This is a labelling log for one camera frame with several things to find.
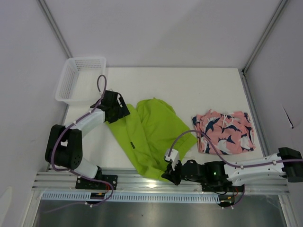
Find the lime green shorts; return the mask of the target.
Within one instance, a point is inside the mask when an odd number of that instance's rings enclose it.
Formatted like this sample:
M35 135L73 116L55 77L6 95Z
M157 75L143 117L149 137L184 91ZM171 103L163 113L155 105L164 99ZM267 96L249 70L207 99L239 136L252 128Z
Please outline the lime green shorts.
M141 176L165 181L166 151L174 147L183 159L196 144L196 137L163 100L142 100L136 107L128 104L127 108L130 114L108 124L109 129Z

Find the pink shark print shorts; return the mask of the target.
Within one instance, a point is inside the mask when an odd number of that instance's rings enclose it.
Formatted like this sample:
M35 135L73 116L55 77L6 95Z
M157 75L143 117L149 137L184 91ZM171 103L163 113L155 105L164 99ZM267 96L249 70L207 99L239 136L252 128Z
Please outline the pink shark print shorts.
M246 112L226 114L210 109L204 115L194 116L192 122L195 130L204 133L197 134L199 153L237 155L256 148L254 130Z

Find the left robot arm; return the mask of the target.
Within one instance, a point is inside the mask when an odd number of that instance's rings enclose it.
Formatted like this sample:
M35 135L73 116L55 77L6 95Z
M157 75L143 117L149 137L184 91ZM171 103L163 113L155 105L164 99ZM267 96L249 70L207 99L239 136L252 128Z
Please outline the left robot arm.
M106 90L83 116L69 125L51 128L45 160L54 170L71 171L83 178L92 189L103 183L102 169L83 157L83 138L103 123L114 123L130 114L120 93Z

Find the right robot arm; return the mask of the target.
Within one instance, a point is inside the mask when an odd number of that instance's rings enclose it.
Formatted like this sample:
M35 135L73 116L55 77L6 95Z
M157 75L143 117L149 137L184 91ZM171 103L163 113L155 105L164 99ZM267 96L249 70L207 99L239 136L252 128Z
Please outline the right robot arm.
M179 185L181 181L201 184L204 188L226 191L231 187L245 184L285 178L290 183L303 180L303 158L301 153L290 148L279 148L278 153L243 162L226 160L199 164L195 160L181 163L175 149L166 153L164 160L168 163L162 178Z

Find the white plastic basket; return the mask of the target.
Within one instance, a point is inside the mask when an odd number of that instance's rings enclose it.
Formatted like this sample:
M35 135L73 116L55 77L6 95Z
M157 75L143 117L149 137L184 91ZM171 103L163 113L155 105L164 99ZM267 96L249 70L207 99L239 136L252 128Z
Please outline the white plastic basket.
M97 79L106 71L106 58L103 56L74 57L66 60L55 100L68 105L88 105L101 97Z

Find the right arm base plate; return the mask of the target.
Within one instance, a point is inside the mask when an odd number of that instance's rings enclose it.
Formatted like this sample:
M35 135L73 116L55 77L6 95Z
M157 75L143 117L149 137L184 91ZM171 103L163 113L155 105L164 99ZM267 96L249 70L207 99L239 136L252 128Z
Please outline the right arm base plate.
M231 183L225 183L223 185L209 186L206 183L202 183L202 190L204 192L214 192L218 194L224 194L228 192L243 192L244 185L242 186L233 186Z

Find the aluminium mounting rail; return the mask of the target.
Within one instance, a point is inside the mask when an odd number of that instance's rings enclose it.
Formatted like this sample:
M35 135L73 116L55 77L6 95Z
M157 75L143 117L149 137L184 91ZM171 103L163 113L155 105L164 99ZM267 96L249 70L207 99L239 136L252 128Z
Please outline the aluminium mounting rail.
M117 175L115 192L133 193L202 193L199 183L182 181L176 186L159 180L143 178L134 170L105 170L106 175ZM33 191L69 191L69 192L100 192L99 189L77 189L82 178L69 172L38 172L36 174ZM246 184L245 193L248 195L289 195L290 191L285 179L263 180Z

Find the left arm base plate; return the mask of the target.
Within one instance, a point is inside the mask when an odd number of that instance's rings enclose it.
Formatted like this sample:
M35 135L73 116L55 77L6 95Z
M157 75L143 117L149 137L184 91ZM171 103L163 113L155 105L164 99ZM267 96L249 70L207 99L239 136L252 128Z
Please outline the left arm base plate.
M117 175L102 175L102 181L110 183L114 190L116 190L118 176ZM93 181L83 177L79 177L75 185L76 189L81 190L111 190L111 187L106 183L101 183L100 181Z

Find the left aluminium frame post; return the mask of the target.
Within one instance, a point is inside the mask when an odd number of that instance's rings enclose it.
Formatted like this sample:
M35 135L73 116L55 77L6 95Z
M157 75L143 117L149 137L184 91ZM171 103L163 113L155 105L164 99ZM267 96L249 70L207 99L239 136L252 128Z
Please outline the left aluminium frame post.
M52 30L58 44L60 45L62 52L66 56L66 58L72 58L72 53L60 31L59 26L57 25L55 18L49 9L47 2L45 0L37 0L36 1L38 6L40 7L40 10L42 14L44 15L50 29Z

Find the aluminium frame post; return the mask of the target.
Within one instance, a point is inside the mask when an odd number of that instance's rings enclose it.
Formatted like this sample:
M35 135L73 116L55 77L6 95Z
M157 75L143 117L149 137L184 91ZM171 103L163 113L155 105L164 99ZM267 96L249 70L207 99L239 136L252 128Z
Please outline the aluminium frame post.
M290 0L280 0L277 7L274 10L274 13L270 17L269 21L267 22L267 25L262 32L260 38L258 39L255 47L253 48L251 54L249 55L245 65L242 68L242 74L245 76L247 72L249 71L250 67L254 63L254 61L257 59L258 55L260 54L261 50L263 49L264 45L266 44L268 38L270 37L271 33L273 32L274 28L278 24L280 18L282 17L284 11L286 10L288 4L290 3Z
M36 1L38 6L40 7L40 10L42 14L44 15L50 29L52 30L58 44L60 45L62 52L66 56L66 58L72 58L72 53L60 31L59 26L57 25L55 18L49 9L47 2L45 0L37 0Z

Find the right aluminium frame post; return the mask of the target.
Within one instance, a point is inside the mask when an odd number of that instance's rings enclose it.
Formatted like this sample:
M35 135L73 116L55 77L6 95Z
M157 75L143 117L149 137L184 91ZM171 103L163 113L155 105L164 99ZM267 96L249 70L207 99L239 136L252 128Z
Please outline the right aluminium frame post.
M263 49L264 45L266 44L268 38L270 37L271 33L273 32L274 28L278 24L280 18L282 17L284 11L286 10L288 4L290 3L290 0L280 0L277 7L274 10L274 13L270 17L269 21L267 22L267 25L262 32L260 38L258 39L255 47L253 48L251 54L249 55L245 65L242 68L242 74L245 76L247 72L249 71L250 67L254 63L254 61L257 59L258 55L260 54L261 50Z

